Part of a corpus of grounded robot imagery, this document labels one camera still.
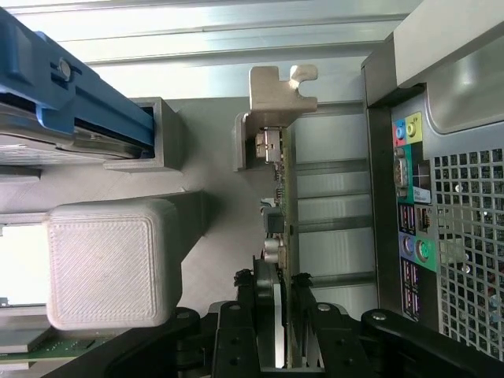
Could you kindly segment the grey plastic parts rack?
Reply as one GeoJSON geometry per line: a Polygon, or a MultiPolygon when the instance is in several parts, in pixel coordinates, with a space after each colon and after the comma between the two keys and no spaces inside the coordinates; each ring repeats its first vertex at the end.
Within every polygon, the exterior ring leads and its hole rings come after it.
{"type": "Polygon", "coordinates": [[[76,378],[75,358],[23,355],[53,337],[110,337],[200,317],[237,298],[254,271],[274,191],[259,165],[244,98],[136,98],[154,117],[154,155],[0,165],[0,226],[41,224],[43,306],[0,306],[0,378],[76,378]]]}

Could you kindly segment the green RAM stick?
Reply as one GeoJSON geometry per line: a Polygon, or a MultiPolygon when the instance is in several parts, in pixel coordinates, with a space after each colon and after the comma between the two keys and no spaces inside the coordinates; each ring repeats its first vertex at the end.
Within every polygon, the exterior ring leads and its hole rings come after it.
{"type": "Polygon", "coordinates": [[[110,337],[84,338],[84,339],[62,339],[53,337],[44,340],[33,350],[23,355],[30,360],[40,360],[47,358],[75,358],[82,354],[100,347],[110,341],[110,337]]]}

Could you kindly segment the silver CPU chip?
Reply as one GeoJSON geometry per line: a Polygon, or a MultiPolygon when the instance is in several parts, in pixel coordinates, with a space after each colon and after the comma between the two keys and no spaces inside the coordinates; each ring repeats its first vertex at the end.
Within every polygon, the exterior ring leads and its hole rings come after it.
{"type": "Polygon", "coordinates": [[[43,306],[49,292],[49,253],[41,224],[0,226],[0,306],[43,306]]]}

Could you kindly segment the hard disk in blue caddy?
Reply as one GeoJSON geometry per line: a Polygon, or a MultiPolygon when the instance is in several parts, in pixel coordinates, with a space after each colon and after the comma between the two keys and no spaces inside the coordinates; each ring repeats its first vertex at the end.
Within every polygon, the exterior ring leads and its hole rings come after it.
{"type": "Polygon", "coordinates": [[[154,117],[0,7],[0,165],[151,158],[154,117]]]}

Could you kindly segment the black open PC case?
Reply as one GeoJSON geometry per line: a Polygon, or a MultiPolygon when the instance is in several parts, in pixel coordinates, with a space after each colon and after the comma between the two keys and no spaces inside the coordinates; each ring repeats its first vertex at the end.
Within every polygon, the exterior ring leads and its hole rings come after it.
{"type": "Polygon", "coordinates": [[[361,74],[379,305],[504,361],[504,0],[424,0],[361,74]]]}

